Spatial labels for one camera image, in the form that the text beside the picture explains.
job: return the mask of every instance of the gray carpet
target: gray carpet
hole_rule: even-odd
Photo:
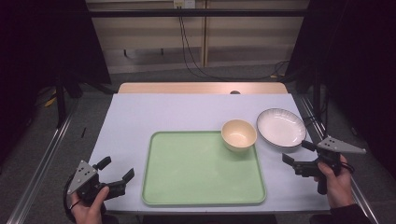
[[[275,78],[256,79],[271,75],[273,66],[234,66],[206,68],[210,76],[220,78],[235,77],[242,79],[228,79],[231,81],[276,81]],[[117,90],[123,82],[161,82],[161,81],[220,81],[213,77],[193,76],[187,69],[145,72],[135,74],[112,75],[113,84],[107,85]],[[111,103],[111,95],[105,95],[90,86],[81,85],[84,95],[80,99],[67,99],[68,108],[77,102],[76,112],[73,114],[64,139],[53,156],[53,161],[39,186],[34,202],[30,207],[24,223],[70,223],[64,215],[62,194],[64,183],[77,167],[80,160],[88,160],[102,127],[106,112]],[[301,106],[301,95],[295,93],[294,84],[287,84],[288,91],[294,93],[297,106]],[[50,92],[37,98],[37,103],[49,98]],[[329,102],[329,135],[348,142],[357,147],[366,147],[365,141],[354,135],[351,124],[343,116],[337,105]],[[45,153],[57,124],[56,105],[37,107],[35,118],[27,128],[20,142],[3,164],[0,175],[0,223],[6,223],[18,199],[23,194],[35,169]],[[311,136],[312,128],[308,126]],[[396,181],[388,172],[368,153],[367,155],[347,155],[357,172],[354,174],[358,185],[368,199],[379,220],[379,223],[396,223]],[[277,214],[279,224],[308,223],[311,215]],[[133,216],[119,216],[120,223],[136,223]]]

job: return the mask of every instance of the sleeve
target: sleeve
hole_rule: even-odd
[[[332,208],[330,212],[332,213],[333,222],[336,224],[372,224],[357,204]]]

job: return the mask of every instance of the person's right hand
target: person's right hand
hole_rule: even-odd
[[[341,155],[341,162],[347,162],[347,159]],[[354,203],[352,198],[352,187],[350,185],[351,173],[346,168],[342,168],[340,175],[335,176],[332,168],[326,163],[318,163],[319,170],[327,178],[327,198],[330,208],[344,207]]]

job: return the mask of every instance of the table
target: table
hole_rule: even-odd
[[[249,94],[234,95],[229,94],[230,91]],[[105,156],[112,158],[113,162],[99,173],[101,182],[120,180],[132,167],[135,177],[128,183],[126,195],[106,201],[107,209],[136,214],[273,214],[328,210],[327,199],[317,193],[313,179],[295,175],[281,160],[281,152],[286,151],[279,151],[262,138],[258,138],[256,148],[267,190],[263,203],[189,207],[153,207],[143,203],[142,182],[153,133],[164,130],[218,131],[223,122],[236,118],[255,124],[257,116],[271,107],[281,107],[299,115],[292,96],[279,83],[123,84],[120,93],[113,97],[90,164]],[[312,161],[317,157],[316,153],[300,147],[288,153],[297,161]]]

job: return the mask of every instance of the green tray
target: green tray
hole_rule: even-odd
[[[265,194],[254,146],[232,152],[220,132],[151,136],[142,192],[146,204],[254,204]]]

